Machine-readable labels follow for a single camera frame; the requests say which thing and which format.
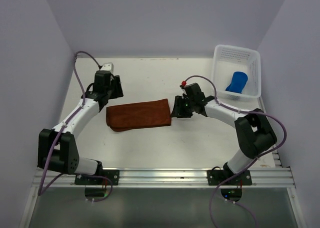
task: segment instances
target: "blue object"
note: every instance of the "blue object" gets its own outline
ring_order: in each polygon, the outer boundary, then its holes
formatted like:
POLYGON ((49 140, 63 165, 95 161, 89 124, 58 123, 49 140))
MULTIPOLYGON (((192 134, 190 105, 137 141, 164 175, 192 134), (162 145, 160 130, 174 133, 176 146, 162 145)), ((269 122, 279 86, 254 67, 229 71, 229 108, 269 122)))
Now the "blue object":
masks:
POLYGON ((242 93, 248 76, 244 72, 235 72, 232 76, 231 84, 225 89, 228 92, 242 93))

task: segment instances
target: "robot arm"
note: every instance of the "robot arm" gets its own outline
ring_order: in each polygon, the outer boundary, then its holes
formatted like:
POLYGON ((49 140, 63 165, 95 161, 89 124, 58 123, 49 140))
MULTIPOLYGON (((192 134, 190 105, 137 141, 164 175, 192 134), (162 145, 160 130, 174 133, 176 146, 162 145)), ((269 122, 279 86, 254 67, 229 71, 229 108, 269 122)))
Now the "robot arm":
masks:
POLYGON ((112 63, 107 63, 102 66, 101 70, 97 71, 94 77, 92 91, 87 89, 85 92, 85 104, 83 105, 83 98, 81 97, 76 108, 62 122, 51 130, 43 129, 40 132, 38 167, 45 167, 50 147, 62 126, 65 126, 66 121, 69 119, 68 125, 62 131, 57 142, 60 144, 60 149, 54 149, 48 169, 69 175, 101 175, 103 166, 100 161, 79 156, 76 138, 86 124, 107 105, 109 99, 123 97, 123 91, 120 77, 113 75, 112 63), (78 114, 70 119, 74 111, 79 108, 81 108, 81 110, 78 114))
POLYGON ((240 149, 223 166, 225 178, 240 172, 255 157, 268 150, 277 142, 277 137, 265 116, 233 112, 216 103, 213 96, 205 97, 197 83, 181 86, 182 96, 176 96, 171 116, 188 118, 193 112, 216 118, 236 130, 240 149))

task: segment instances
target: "gray wall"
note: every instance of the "gray wall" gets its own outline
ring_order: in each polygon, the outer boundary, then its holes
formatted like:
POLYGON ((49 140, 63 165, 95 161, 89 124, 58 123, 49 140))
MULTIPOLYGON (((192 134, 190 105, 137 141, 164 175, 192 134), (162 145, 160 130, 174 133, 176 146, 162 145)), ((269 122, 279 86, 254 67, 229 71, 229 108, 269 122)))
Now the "gray wall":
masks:
POLYGON ((258 51, 262 96, 269 113, 286 125, 279 150, 291 166, 309 227, 319 227, 320 0, 285 0, 258 51))
POLYGON ((284 0, 48 0, 73 51, 212 57, 257 49, 284 0))
POLYGON ((0 224, 19 225, 38 135, 58 121, 72 52, 46 0, 0 0, 0 224))

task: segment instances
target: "brown towel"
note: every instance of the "brown towel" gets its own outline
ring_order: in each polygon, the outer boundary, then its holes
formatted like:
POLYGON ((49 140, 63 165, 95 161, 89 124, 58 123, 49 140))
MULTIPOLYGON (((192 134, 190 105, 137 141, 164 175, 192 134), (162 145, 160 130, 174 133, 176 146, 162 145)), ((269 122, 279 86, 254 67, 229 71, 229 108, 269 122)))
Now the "brown towel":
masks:
POLYGON ((171 125, 168 99, 106 108, 106 124, 115 132, 171 125))

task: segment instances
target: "plastic basket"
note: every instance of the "plastic basket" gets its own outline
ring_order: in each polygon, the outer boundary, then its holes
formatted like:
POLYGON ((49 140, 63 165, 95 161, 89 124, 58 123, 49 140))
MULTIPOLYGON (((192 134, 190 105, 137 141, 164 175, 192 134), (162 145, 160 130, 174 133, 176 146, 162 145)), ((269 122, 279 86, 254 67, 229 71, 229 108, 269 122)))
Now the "plastic basket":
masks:
POLYGON ((248 100, 261 96, 261 61, 260 54, 251 49, 218 45, 213 56, 211 81, 217 88, 219 97, 248 100), (242 93, 228 92, 234 72, 244 72, 248 81, 242 93))

